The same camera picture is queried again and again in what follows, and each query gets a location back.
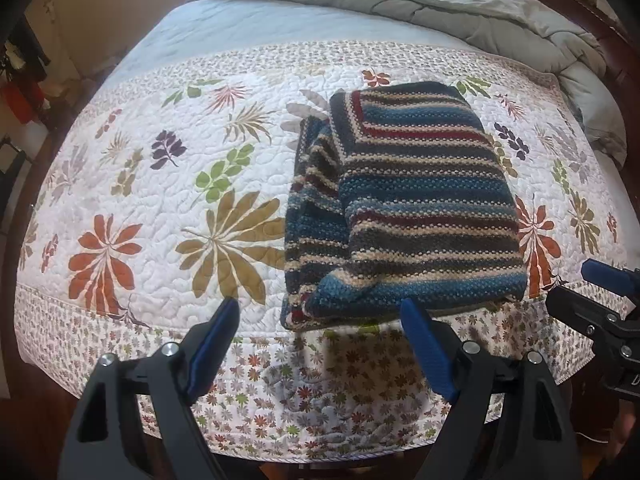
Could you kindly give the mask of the striped knit sweater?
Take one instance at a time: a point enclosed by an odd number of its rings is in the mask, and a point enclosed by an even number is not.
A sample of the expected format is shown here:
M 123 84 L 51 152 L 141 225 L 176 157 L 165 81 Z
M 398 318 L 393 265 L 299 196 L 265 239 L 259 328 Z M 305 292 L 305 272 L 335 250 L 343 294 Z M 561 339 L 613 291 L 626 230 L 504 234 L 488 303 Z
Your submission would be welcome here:
M 436 81 L 340 91 L 299 125 L 282 325 L 465 311 L 521 299 L 514 198 L 480 118 Z

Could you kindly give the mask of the dark wooden headboard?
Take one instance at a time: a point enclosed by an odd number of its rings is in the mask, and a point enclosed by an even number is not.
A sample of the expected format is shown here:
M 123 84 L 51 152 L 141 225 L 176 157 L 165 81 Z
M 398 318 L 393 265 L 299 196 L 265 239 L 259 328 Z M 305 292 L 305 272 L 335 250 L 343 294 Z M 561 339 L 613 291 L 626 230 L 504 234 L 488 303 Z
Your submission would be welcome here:
M 604 52 L 604 83 L 624 118 L 627 157 L 620 172 L 629 196 L 639 201 L 639 48 L 587 0 L 538 0 L 591 32 Z

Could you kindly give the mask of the black chair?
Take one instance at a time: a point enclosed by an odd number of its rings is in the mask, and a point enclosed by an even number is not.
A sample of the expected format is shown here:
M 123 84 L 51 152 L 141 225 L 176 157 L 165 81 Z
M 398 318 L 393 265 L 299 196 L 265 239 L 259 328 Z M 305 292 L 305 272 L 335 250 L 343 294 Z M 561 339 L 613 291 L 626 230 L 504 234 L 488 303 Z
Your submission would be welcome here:
M 10 137 L 6 134 L 1 140 L 1 146 L 9 146 L 15 152 L 15 157 L 9 164 L 7 170 L 1 171 L 0 178 L 0 220 L 3 220 L 6 207 L 8 206 L 9 199 L 20 171 L 25 162 L 31 162 L 32 160 L 28 155 L 13 144 Z

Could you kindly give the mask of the grey green comforter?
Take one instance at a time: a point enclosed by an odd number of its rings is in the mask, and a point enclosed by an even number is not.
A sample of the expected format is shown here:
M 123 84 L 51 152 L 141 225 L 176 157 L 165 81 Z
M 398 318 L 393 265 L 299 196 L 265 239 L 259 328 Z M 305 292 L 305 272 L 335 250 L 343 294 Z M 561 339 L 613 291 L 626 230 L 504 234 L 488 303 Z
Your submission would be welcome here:
M 597 38 L 538 0 L 279 0 L 377 15 L 456 37 L 484 52 L 552 74 L 578 110 L 588 140 L 623 164 L 624 118 L 603 82 Z

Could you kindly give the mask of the light blue bed sheet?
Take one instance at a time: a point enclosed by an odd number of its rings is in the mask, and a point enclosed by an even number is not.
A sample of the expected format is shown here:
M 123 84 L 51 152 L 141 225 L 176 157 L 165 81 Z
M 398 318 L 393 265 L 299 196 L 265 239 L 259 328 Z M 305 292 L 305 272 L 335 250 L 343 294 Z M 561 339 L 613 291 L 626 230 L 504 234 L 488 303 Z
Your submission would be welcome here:
M 123 81 L 187 58 L 301 41 L 363 40 L 468 49 L 464 41 L 405 22 L 280 0 L 196 0 L 177 6 L 108 77 Z

